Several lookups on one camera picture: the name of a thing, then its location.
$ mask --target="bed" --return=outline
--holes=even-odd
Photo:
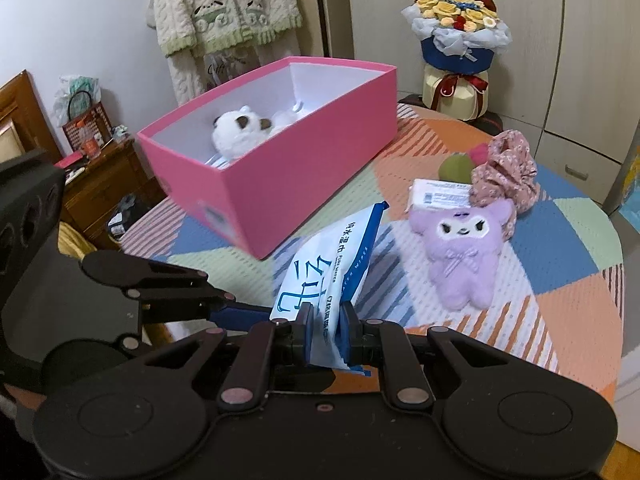
[[[406,220],[408,187],[437,178],[441,162],[488,136],[437,112],[398,105],[398,135],[267,259],[229,245],[170,198],[140,219],[121,240],[135,256],[193,267],[239,301],[271,305],[297,249],[333,221],[374,202],[386,211],[358,303],[359,317],[398,322],[411,333],[444,325],[552,370],[613,400],[622,352],[624,267],[607,216],[574,186],[539,167],[539,202],[518,219],[500,256],[494,303],[485,311],[444,310],[426,279],[428,261]],[[175,340],[205,321],[167,324],[150,336]],[[344,389],[376,389],[364,372]]]

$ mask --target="wall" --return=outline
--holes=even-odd
[[[0,85],[31,74],[48,117],[58,77],[100,79],[114,124],[137,132],[177,104],[156,32],[145,23],[149,0],[0,0]],[[62,130],[53,128],[65,153]]]

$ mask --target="pack of wet wipes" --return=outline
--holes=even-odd
[[[471,207],[469,202],[469,184],[444,182],[417,178],[409,188],[409,203],[406,210],[418,209],[456,209]]]
[[[309,364],[348,368],[335,332],[341,301],[355,304],[367,277],[386,202],[338,220],[309,239],[293,257],[276,296],[271,319],[295,320],[302,303],[314,308]]]

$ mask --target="kuromi plush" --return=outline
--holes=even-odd
[[[461,310],[467,303],[482,310],[491,306],[504,245],[502,226],[513,210],[509,199],[486,207],[411,209],[409,223],[422,235],[430,260],[429,279],[442,306],[449,310]]]

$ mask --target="open cardboard box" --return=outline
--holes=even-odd
[[[244,105],[266,118],[300,105],[302,110],[276,136],[224,169],[214,168],[214,120]],[[138,139],[172,200],[234,245],[264,258],[396,132],[395,67],[288,57],[177,108]]]

